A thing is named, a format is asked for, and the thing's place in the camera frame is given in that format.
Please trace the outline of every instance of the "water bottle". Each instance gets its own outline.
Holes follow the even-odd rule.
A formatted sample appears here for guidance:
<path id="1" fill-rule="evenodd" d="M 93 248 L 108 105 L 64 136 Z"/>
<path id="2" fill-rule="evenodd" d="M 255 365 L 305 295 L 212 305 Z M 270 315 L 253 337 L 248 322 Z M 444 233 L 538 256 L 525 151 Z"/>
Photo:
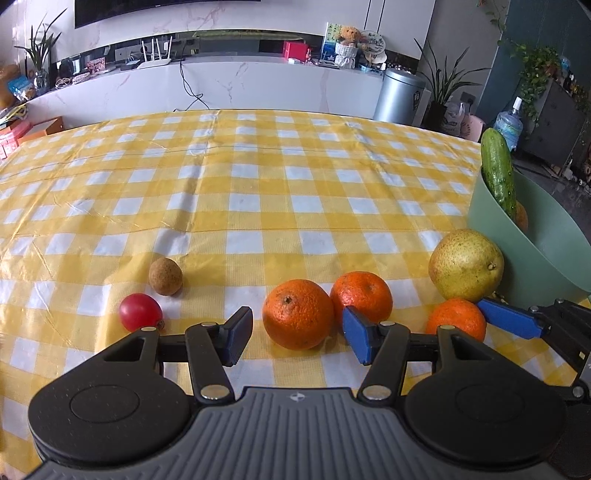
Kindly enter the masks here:
<path id="1" fill-rule="evenodd" d="M 519 109 L 522 101 L 521 98 L 517 97 L 510 112 L 501 112 L 496 117 L 494 128 L 505 137 L 509 151 L 517 148 L 519 136 L 523 131 L 523 123 L 519 119 Z"/>

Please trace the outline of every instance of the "green bowl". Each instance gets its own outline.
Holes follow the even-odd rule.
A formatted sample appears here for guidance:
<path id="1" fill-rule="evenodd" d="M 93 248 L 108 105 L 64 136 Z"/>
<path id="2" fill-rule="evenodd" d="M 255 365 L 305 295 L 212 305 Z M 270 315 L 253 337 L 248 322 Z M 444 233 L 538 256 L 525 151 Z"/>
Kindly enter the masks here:
<path id="1" fill-rule="evenodd" d="M 505 257 L 497 293 L 516 307 L 575 303 L 591 293 L 591 247 L 570 215 L 536 183 L 515 171 L 517 200 L 529 218 L 526 234 L 514 224 L 478 175 L 468 228 L 496 243 Z"/>

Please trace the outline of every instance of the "television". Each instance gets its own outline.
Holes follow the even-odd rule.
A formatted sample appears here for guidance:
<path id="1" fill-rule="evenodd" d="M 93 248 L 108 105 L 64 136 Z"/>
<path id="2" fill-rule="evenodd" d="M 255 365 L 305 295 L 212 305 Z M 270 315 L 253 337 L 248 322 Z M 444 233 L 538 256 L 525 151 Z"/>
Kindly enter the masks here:
<path id="1" fill-rule="evenodd" d="M 212 2 L 217 0 L 199 0 Z M 75 28 L 89 25 L 105 18 L 137 12 L 147 8 L 164 7 L 166 5 L 190 4 L 195 0 L 75 0 L 74 26 Z"/>

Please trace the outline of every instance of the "cable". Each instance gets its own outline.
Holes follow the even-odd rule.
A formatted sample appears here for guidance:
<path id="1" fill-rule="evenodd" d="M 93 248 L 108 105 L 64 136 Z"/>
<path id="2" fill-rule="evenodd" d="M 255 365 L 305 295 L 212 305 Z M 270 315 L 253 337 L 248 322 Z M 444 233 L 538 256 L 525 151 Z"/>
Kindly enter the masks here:
<path id="1" fill-rule="evenodd" d="M 183 112 L 187 112 L 193 105 L 195 105 L 195 103 L 197 102 L 201 102 L 202 104 L 205 105 L 205 107 L 207 107 L 207 110 L 211 110 L 209 108 L 209 105 L 206 104 L 203 100 L 201 100 L 203 98 L 203 94 L 199 93 L 198 95 L 195 95 L 195 93 L 193 92 L 193 89 L 191 88 L 190 83 L 187 81 L 187 79 L 184 76 L 184 70 L 183 70 L 183 55 L 184 55 L 184 49 L 187 46 L 187 44 L 185 43 L 185 45 L 183 46 L 183 51 L 181 52 L 181 61 L 178 64 L 178 69 L 181 73 L 181 78 L 183 79 L 183 88 L 185 90 L 185 93 L 187 95 L 189 95 L 190 97 L 193 97 L 195 100 L 193 100 L 191 102 L 191 105 L 189 105 L 185 110 L 182 110 Z M 173 112 L 180 112 L 181 110 L 179 110 L 178 108 L 175 108 L 173 110 Z"/>

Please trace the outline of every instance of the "potted plant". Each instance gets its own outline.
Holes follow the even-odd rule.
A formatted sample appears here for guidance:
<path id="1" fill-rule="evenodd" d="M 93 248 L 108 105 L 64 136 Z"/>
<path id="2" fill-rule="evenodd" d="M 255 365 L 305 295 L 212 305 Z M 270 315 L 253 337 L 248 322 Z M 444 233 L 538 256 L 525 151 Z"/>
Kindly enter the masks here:
<path id="1" fill-rule="evenodd" d="M 49 55 L 50 50 L 53 48 L 53 46 L 56 44 L 57 40 L 61 36 L 61 33 L 58 33 L 57 36 L 54 37 L 53 33 L 47 35 L 47 32 L 49 31 L 51 26 L 57 21 L 57 19 L 64 14 L 66 10 L 67 8 L 62 10 L 62 12 L 57 17 L 55 17 L 48 26 L 43 28 L 43 37 L 40 40 L 39 31 L 43 26 L 43 20 L 45 20 L 45 17 L 43 17 L 43 19 L 41 20 L 41 23 L 37 27 L 37 31 L 35 32 L 35 34 L 33 34 L 33 26 L 31 26 L 31 38 L 29 40 L 31 43 L 30 48 L 21 47 L 18 45 L 15 46 L 15 48 L 25 50 L 28 53 L 29 57 L 31 57 L 31 61 L 33 62 L 33 65 L 37 70 L 35 73 L 35 78 L 33 79 L 33 85 L 38 95 L 43 95 L 43 93 L 46 93 L 46 91 L 49 90 L 49 74 L 45 69 L 45 60 L 47 58 L 47 55 Z"/>
<path id="2" fill-rule="evenodd" d="M 485 67 L 481 69 L 474 69 L 474 70 L 458 70 L 460 66 L 460 62 L 468 52 L 468 48 L 464 50 L 464 52 L 458 57 L 455 61 L 453 68 L 451 71 L 448 72 L 447 69 L 447 56 L 445 57 L 445 61 L 442 65 L 443 68 L 440 68 L 439 62 L 435 57 L 435 53 L 431 48 L 431 44 L 427 40 L 427 47 L 430 52 L 430 56 L 433 58 L 433 64 L 425 54 L 425 51 L 418 43 L 417 39 L 414 39 L 415 43 L 418 45 L 418 48 L 421 50 L 421 54 L 425 58 L 429 69 L 431 70 L 431 76 L 425 75 L 423 72 L 418 72 L 420 75 L 423 75 L 428 82 L 429 88 L 433 93 L 433 101 L 431 102 L 431 106 L 429 108 L 429 112 L 425 118 L 425 127 L 429 130 L 438 131 L 443 120 L 443 116 L 446 112 L 446 103 L 449 101 L 452 93 L 462 87 L 470 87 L 470 86 L 479 86 L 480 83 L 474 82 L 465 82 L 462 79 L 468 75 L 469 73 L 475 72 L 482 72 L 483 70 L 490 70 L 490 68 Z"/>

